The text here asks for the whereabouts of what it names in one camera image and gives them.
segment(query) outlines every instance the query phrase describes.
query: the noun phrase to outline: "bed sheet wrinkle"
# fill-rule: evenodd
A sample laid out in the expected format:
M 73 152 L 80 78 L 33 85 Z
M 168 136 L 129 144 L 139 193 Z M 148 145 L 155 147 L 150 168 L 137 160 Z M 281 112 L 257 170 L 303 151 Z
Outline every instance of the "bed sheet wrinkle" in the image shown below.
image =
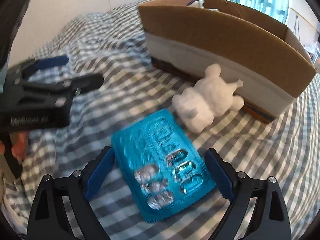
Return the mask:
M 172 112 L 172 96 L 191 85 L 152 67 L 137 3 L 75 18 L 34 56 L 62 54 L 70 58 L 66 66 L 39 71 L 31 80 L 58 82 L 100 72 L 105 81 L 100 90 L 74 98 L 68 127 L 31 132 L 22 183 L 4 185 L 8 203 L 25 229 L 42 176 L 69 176 L 82 169 L 110 145 L 115 131 L 162 108 Z M 319 91 L 317 74 L 297 101 L 267 126 L 240 111 L 215 118 L 201 134 L 186 131 L 200 153 L 215 147 L 236 170 L 253 178 L 273 175 L 278 179 L 294 240 L 320 208 Z M 75 236 L 83 239 L 70 202 L 67 198 L 64 202 Z M 139 214 L 117 163 L 90 204 L 112 240 L 207 240 L 228 207 L 213 190 L 181 213 L 148 224 Z M 243 236 L 252 211 L 251 202 L 238 237 Z

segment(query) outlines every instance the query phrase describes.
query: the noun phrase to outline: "white plush toy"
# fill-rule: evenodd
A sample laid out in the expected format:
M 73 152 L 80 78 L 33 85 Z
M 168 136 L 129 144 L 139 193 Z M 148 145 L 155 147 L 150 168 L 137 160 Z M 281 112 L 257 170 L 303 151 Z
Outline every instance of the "white plush toy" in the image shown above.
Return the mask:
M 194 1 L 189 6 L 204 9 L 203 4 L 204 4 L 204 0 L 198 0 L 198 1 Z
M 242 97 L 233 95 L 243 82 L 227 84 L 220 72 L 218 64 L 207 67 L 205 78 L 172 98 L 172 106 L 191 132 L 200 133 L 212 124 L 214 117 L 222 116 L 229 109 L 239 111 L 244 105 Z

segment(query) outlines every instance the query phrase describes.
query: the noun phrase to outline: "blister pack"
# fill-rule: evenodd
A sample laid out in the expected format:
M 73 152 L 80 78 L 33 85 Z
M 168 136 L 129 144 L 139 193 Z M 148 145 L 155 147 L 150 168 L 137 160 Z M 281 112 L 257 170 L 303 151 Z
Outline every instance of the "blister pack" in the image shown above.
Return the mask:
M 166 109 L 115 133 L 112 147 L 147 222 L 177 214 L 215 187 L 204 161 Z

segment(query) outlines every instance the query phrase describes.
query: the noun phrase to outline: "cardboard box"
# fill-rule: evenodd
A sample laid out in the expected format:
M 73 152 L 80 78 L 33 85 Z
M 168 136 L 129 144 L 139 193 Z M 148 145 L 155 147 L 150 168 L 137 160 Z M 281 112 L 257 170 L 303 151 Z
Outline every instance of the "cardboard box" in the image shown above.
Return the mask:
M 153 0 L 139 6 L 151 56 L 166 71 L 204 77 L 218 63 L 226 82 L 244 81 L 236 90 L 244 109 L 264 123 L 283 113 L 316 74 L 310 56 L 292 31 L 255 9 L 226 0 Z

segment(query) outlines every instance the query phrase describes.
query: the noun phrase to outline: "bed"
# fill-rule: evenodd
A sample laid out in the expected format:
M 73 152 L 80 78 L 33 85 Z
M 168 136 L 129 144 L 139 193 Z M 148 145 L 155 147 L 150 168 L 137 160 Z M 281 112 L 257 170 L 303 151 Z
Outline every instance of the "bed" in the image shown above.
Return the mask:
M 42 176 L 57 178 L 81 170 L 103 147 L 111 145 L 114 132 L 157 110 L 167 108 L 175 115 L 172 96 L 192 85 L 151 64 L 137 4 L 79 16 L 35 53 L 37 58 L 67 54 L 70 60 L 65 66 L 37 72 L 32 81 L 58 82 L 92 72 L 102 73 L 105 81 L 99 91 L 74 98 L 68 127 L 30 133 L 20 179 L 4 183 L 2 211 L 19 233 L 26 233 Z M 175 115 L 200 155 L 214 147 L 237 171 L 257 179 L 270 175 L 278 179 L 292 239 L 301 237 L 320 209 L 319 91 L 320 76 L 316 74 L 298 100 L 269 125 L 244 111 L 227 112 L 201 134 L 193 134 Z M 75 236 L 83 238 L 68 199 L 64 202 Z M 146 223 L 117 163 L 90 204 L 112 240 L 207 240 L 228 207 L 215 189 L 175 216 Z M 237 238 L 244 234 L 253 206 L 254 200 Z

